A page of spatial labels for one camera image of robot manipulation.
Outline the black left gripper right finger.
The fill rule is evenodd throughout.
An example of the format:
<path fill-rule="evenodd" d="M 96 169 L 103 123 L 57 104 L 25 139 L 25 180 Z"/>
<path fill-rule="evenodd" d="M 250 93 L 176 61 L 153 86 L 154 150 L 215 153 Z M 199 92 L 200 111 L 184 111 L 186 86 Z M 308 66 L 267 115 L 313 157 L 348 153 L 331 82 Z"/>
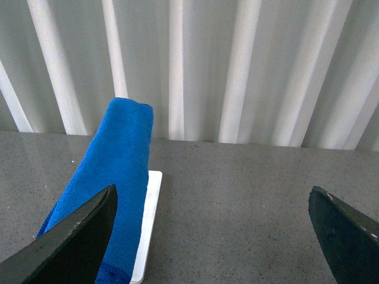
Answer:
<path fill-rule="evenodd" d="M 378 283 L 378 222 L 319 186 L 309 216 L 337 283 Z"/>

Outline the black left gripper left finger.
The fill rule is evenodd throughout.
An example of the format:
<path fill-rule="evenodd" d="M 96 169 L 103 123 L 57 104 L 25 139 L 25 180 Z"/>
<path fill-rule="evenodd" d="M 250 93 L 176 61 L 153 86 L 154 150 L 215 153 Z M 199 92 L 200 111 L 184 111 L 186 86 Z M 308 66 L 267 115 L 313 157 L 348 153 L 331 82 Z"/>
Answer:
<path fill-rule="evenodd" d="M 107 186 L 27 247 L 1 263 L 1 283 L 94 283 L 117 212 Z"/>

